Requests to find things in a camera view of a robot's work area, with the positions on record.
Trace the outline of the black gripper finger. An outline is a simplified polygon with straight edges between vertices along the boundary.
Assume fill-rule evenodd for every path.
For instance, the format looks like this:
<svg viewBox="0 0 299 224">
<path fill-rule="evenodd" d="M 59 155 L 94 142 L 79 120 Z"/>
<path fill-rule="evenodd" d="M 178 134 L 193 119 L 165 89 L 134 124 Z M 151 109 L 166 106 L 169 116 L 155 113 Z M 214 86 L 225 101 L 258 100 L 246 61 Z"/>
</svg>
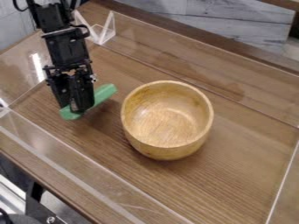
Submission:
<svg viewBox="0 0 299 224">
<path fill-rule="evenodd" d="M 51 91 L 62 108 L 71 103 L 70 82 L 66 76 L 54 76 L 49 79 Z"/>
<path fill-rule="evenodd" d="M 70 110 L 83 113 L 95 105 L 94 83 L 83 76 L 70 77 Z"/>
</svg>

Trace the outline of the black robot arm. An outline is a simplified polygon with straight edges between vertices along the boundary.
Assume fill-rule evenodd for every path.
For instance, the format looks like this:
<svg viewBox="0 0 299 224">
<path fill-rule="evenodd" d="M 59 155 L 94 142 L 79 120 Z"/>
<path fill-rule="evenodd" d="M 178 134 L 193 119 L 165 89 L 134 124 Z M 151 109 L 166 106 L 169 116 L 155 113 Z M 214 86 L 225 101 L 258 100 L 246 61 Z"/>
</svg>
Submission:
<svg viewBox="0 0 299 224">
<path fill-rule="evenodd" d="M 26 0 L 37 27 L 42 30 L 51 64 L 43 67 L 47 85 L 62 108 L 83 113 L 95 105 L 93 66 L 86 38 L 90 28 L 75 25 L 74 8 L 66 0 L 41 5 Z"/>
</svg>

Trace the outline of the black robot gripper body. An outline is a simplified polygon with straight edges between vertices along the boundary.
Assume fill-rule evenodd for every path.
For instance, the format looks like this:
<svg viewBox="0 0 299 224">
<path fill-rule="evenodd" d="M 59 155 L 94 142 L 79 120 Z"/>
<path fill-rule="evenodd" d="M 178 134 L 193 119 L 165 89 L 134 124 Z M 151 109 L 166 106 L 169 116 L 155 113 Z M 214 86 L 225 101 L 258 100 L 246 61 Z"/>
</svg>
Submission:
<svg viewBox="0 0 299 224">
<path fill-rule="evenodd" d="M 83 86 L 93 85 L 93 67 L 86 38 L 90 31 L 83 27 L 71 27 L 45 33 L 51 64 L 43 68 L 49 86 L 70 85 L 73 82 Z"/>
</svg>

